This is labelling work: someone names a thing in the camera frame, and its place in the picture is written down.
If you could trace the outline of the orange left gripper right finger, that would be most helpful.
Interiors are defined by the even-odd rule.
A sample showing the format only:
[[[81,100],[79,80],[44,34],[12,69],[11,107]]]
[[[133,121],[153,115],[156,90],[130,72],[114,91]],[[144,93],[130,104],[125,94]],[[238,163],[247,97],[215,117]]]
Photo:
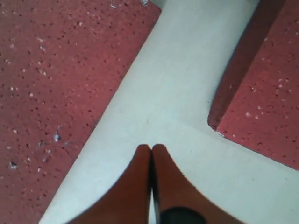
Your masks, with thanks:
[[[178,169],[165,145],[152,148],[158,224],[223,224],[224,213],[206,200]]]

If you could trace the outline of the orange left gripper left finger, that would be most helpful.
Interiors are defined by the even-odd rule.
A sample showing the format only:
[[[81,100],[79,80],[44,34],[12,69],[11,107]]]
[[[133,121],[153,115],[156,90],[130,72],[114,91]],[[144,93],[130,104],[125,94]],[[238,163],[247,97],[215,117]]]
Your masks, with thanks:
[[[139,145],[116,183],[94,205],[74,219],[76,224],[147,224],[150,210],[148,145]]]

